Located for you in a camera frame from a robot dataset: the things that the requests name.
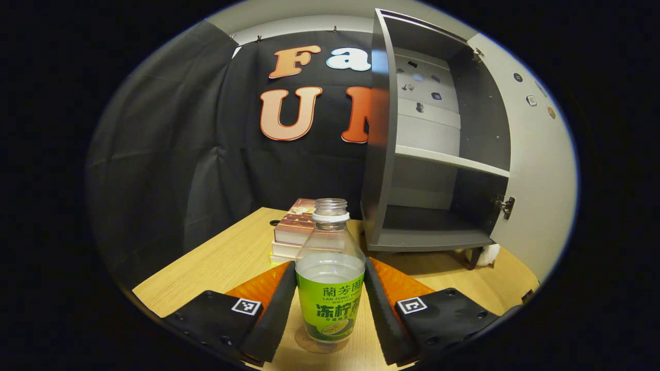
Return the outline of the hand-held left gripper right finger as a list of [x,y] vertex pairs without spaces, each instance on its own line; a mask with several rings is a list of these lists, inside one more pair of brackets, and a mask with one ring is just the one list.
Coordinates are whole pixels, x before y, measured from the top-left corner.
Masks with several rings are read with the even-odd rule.
[[386,363],[405,366],[447,355],[503,322],[456,288],[435,291],[386,263],[368,258],[365,288]]

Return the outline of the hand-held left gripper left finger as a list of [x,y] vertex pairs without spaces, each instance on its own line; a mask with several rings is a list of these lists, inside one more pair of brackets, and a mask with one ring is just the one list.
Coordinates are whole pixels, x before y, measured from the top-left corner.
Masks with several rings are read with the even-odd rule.
[[215,355],[263,366],[282,340],[295,287],[289,261],[226,293],[203,291],[163,321]]

